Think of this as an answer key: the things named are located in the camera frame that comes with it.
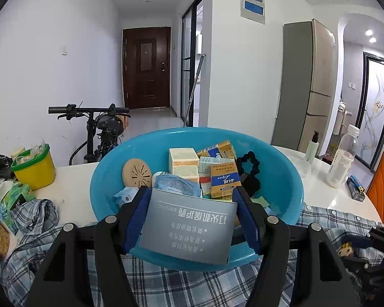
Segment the round wooden coaster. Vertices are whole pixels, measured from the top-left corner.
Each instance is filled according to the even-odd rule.
[[[125,187],[147,186],[152,188],[152,172],[143,160],[132,158],[125,163],[122,169],[122,182]]]

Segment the small figurine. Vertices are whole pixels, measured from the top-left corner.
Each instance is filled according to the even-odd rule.
[[[351,247],[351,242],[346,242],[345,244],[342,244],[340,250],[337,252],[337,254],[340,257],[343,256],[352,256],[354,254],[354,250]]]

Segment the bicycle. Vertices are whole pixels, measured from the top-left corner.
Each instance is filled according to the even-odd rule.
[[[87,145],[87,154],[84,160],[88,163],[99,162],[108,152],[118,146],[119,136],[124,132],[124,123],[118,116],[131,117],[128,115],[129,109],[115,107],[111,104],[109,108],[82,108],[75,104],[67,106],[50,106],[48,114],[60,114],[60,118],[66,118],[70,121],[72,118],[87,117],[87,140],[81,144],[70,157],[70,166],[74,156]],[[98,135],[101,140],[98,148],[94,151],[94,136]]]

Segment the refrigerator handle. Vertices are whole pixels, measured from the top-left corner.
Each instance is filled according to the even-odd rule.
[[[277,116],[279,114],[279,107],[280,107],[280,96],[281,96],[281,92],[279,92],[279,97],[277,98],[277,108],[276,108],[276,114],[274,116],[275,119],[277,119]]]

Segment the yellow bucket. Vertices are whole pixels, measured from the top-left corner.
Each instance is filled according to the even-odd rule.
[[[28,156],[30,150],[22,152],[17,157]],[[16,164],[16,160],[11,165],[17,179],[28,184],[31,190],[43,188],[53,183],[56,177],[56,169],[50,154],[50,145],[46,144],[44,152],[28,162]]]

